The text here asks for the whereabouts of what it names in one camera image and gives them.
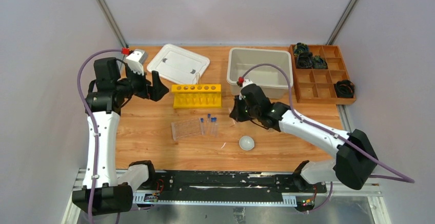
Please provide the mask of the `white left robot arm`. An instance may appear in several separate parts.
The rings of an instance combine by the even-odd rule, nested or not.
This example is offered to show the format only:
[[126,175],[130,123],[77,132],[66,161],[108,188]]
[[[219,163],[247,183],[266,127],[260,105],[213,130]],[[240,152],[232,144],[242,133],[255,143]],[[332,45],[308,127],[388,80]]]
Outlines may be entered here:
[[169,89],[153,70],[146,79],[140,63],[125,60],[126,77],[122,78],[120,59],[107,57],[93,63],[95,80],[86,96],[81,95],[88,115],[88,163],[81,190],[74,191],[72,202],[91,216],[127,212],[133,205],[133,193],[142,186],[153,189],[157,183],[154,165],[149,160],[132,162],[126,173],[118,176],[115,168],[116,134],[121,109],[133,96],[161,100]]

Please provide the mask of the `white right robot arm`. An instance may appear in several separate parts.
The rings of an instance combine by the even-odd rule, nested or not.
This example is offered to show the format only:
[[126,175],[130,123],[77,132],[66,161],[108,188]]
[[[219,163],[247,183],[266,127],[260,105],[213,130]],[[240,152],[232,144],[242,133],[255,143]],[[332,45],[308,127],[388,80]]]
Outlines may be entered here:
[[294,135],[327,152],[332,159],[303,161],[294,171],[293,185],[306,192],[314,184],[339,181],[360,190],[376,167],[377,155],[365,132],[334,129],[297,112],[290,105],[271,102],[256,84],[245,85],[234,96],[230,118],[237,122],[257,120],[265,129]]

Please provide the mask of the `clear test tube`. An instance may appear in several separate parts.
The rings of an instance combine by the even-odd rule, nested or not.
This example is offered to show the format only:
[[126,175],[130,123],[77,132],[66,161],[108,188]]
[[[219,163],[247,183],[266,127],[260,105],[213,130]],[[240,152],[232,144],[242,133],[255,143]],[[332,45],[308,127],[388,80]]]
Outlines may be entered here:
[[200,84],[201,84],[201,75],[200,75],[199,72],[197,72],[197,73],[195,74],[195,84],[196,84],[196,85],[200,85]]

